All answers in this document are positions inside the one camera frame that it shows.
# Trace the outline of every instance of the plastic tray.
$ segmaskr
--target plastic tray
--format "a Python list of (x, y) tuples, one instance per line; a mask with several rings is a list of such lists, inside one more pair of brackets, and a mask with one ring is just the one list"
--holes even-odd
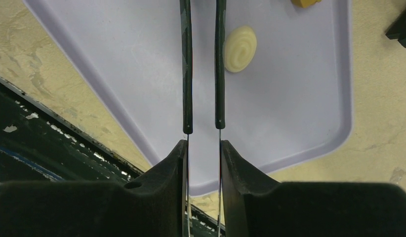
[[(194, 133), (191, 194), (217, 189), (215, 1), (192, 0)], [(182, 132), (178, 0), (25, 0), (151, 164)], [(229, 0), (226, 31), (250, 25), (253, 61), (226, 73), (226, 128), (240, 154), (269, 173), (339, 147), (352, 126), (351, 1)]]

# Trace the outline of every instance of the marbled surface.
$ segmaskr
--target marbled surface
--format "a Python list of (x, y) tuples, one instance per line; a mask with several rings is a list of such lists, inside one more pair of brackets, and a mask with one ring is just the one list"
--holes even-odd
[[(271, 177), (391, 182), (406, 190), (406, 49), (384, 36), (405, 6), (406, 0), (353, 0), (352, 135), (336, 152)], [(0, 0), (0, 76), (138, 168), (150, 168), (20, 0)], [(193, 204), (216, 217), (217, 194)]]

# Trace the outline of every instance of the blue line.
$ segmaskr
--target blue line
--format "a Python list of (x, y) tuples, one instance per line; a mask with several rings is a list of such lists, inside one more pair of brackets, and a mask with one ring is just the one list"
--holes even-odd
[(34, 169), (35, 171), (37, 171), (38, 173), (42, 174), (42, 175), (46, 175), (49, 177), (50, 180), (52, 181), (63, 181), (65, 180), (64, 178), (60, 177), (59, 175), (47, 170), (46, 168), (30, 161), (27, 158), (22, 157), (21, 155), (19, 155), (18, 153), (15, 153), (13, 151), (8, 150), (7, 148), (1, 147), (0, 146), (0, 152), (3, 152), (9, 156), (14, 157), (16, 160), (22, 162), (23, 164), (29, 166), (30, 168)]

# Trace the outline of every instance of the tray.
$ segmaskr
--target tray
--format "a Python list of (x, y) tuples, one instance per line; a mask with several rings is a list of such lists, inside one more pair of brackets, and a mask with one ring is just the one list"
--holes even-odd
[[(178, 0), (25, 0), (151, 164), (182, 132)], [(192, 0), (194, 133), (191, 195), (217, 189), (215, 1)], [(269, 173), (338, 148), (352, 127), (351, 1), (230, 0), (226, 33), (253, 27), (257, 52), (226, 73), (226, 128), (243, 157)]]

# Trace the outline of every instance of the yellow oval object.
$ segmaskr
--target yellow oval object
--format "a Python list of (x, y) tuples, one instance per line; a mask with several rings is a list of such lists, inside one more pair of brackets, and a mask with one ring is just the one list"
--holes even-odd
[(257, 37), (249, 26), (234, 29), (226, 38), (224, 63), (231, 73), (242, 71), (248, 66), (257, 49)]

